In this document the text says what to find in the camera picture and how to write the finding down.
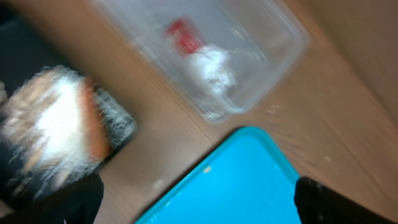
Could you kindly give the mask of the white tissue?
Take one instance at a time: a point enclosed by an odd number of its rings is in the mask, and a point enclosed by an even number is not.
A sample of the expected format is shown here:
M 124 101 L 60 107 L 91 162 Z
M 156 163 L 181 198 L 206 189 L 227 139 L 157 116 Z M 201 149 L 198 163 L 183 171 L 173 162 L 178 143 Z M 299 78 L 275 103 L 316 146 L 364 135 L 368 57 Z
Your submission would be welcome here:
M 208 93 L 215 96 L 227 94 L 237 85 L 235 72 L 229 66 L 231 56 L 217 45 L 204 45 L 194 54 L 187 55 L 188 72 Z

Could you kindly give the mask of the teal plastic tray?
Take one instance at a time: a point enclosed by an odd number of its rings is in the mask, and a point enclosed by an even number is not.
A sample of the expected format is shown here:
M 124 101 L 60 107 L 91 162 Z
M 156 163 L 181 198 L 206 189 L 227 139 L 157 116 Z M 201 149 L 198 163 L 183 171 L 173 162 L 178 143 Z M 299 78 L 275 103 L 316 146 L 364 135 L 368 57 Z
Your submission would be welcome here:
M 138 223 L 300 223 L 298 173 L 271 137 L 236 130 L 137 220 Z

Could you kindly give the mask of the pile of peanut shells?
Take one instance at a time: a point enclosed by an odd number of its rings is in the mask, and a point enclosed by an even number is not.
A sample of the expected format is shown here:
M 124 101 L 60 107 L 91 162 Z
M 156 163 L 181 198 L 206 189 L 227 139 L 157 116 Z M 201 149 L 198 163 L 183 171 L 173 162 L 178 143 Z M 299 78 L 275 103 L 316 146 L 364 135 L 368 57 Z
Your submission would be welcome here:
M 2 107 L 1 141 L 27 159 L 21 173 L 26 175 L 39 163 L 51 137 L 39 127 L 39 120 L 59 98 L 55 89 L 61 76 L 55 72 L 36 75 L 17 90 Z

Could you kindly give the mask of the black waste tray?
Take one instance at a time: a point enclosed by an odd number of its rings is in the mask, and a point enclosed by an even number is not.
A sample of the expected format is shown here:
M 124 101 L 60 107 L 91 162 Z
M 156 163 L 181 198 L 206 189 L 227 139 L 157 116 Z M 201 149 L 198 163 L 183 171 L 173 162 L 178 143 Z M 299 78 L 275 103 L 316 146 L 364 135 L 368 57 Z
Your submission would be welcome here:
M 39 71 L 57 65 L 68 67 L 70 63 L 18 13 L 1 5 L 1 81 L 7 95 L 11 96 Z M 127 145 L 137 128 L 134 118 L 98 84 L 94 85 L 94 99 L 101 111 L 110 144 L 109 155 L 98 165 L 72 171 L 65 180 L 66 184 L 89 173 L 97 173 Z M 14 210 L 56 191 L 52 168 L 30 171 L 27 175 L 20 173 L 26 156 L 17 150 L 16 146 L 1 142 L 1 200 Z

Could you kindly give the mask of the orange carrot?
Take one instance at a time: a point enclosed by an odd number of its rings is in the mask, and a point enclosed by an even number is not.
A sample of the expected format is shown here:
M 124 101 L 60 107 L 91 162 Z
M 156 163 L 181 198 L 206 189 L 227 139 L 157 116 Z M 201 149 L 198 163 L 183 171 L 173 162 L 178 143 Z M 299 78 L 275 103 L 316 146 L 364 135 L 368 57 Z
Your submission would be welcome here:
M 94 86 L 90 79 L 81 81 L 80 106 L 84 135 L 90 159 L 103 161 L 110 153 L 103 117 L 95 103 Z

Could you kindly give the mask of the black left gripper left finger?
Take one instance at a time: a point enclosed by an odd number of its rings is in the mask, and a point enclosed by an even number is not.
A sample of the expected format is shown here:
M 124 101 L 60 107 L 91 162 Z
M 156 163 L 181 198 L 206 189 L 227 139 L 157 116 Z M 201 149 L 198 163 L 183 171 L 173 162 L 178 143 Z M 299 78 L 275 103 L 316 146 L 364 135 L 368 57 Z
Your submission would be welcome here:
M 98 174 L 90 174 L 20 211 L 1 218 L 7 223 L 93 223 L 104 195 Z

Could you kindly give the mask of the red snack wrapper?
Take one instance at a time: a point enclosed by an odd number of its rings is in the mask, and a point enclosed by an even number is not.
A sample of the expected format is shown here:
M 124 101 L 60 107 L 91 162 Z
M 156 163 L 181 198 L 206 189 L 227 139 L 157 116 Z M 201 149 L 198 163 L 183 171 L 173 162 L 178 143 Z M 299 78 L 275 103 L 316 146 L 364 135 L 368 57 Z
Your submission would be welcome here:
M 194 54 L 204 46 L 197 31 L 185 18 L 174 20 L 166 29 L 165 36 L 182 57 Z

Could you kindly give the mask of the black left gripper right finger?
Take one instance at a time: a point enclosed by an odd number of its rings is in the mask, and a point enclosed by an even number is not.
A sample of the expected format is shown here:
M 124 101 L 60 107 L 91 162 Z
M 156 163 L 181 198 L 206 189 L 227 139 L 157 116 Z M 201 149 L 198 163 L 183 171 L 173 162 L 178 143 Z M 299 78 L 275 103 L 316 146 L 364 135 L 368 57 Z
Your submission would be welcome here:
M 309 177 L 296 182 L 294 203 L 302 224 L 394 224 Z

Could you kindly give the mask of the pile of white rice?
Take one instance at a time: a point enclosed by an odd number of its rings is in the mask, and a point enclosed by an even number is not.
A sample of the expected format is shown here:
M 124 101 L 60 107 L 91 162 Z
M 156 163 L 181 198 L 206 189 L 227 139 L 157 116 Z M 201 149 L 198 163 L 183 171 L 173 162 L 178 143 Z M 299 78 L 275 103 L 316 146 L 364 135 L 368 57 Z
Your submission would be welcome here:
M 90 159 L 84 135 L 80 87 L 86 77 L 61 65 L 41 70 L 34 76 L 45 72 L 55 72 L 61 76 L 55 86 L 59 98 L 39 120 L 39 127 L 51 139 L 32 171 L 52 168 L 55 171 L 54 186 L 58 190 L 66 185 L 65 180 L 72 171 L 98 165 L 101 161 Z

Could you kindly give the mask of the clear plastic bin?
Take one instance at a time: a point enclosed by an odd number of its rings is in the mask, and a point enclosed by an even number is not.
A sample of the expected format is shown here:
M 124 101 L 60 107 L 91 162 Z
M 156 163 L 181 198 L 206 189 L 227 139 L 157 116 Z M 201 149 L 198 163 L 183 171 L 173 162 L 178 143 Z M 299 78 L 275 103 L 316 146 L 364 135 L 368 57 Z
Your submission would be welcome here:
M 124 38 L 208 121 L 249 111 L 302 58 L 282 1 L 98 0 Z

